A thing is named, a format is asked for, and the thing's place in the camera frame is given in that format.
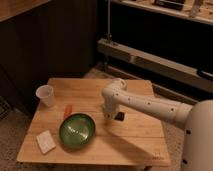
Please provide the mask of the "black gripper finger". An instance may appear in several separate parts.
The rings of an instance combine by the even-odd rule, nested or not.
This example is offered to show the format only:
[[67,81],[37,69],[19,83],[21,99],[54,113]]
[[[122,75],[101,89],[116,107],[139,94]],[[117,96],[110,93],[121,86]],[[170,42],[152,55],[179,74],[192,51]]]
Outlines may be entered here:
[[118,121],[123,121],[125,118],[125,114],[123,112],[119,112],[116,116],[115,119]]

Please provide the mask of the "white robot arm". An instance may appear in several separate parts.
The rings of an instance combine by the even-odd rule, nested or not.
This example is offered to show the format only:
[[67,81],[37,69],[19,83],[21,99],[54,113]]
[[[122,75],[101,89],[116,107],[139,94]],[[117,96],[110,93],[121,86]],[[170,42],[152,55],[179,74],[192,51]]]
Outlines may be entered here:
[[102,89],[103,113],[114,119],[123,105],[167,122],[185,132],[181,171],[213,171],[213,100],[189,105],[131,93],[120,78]]

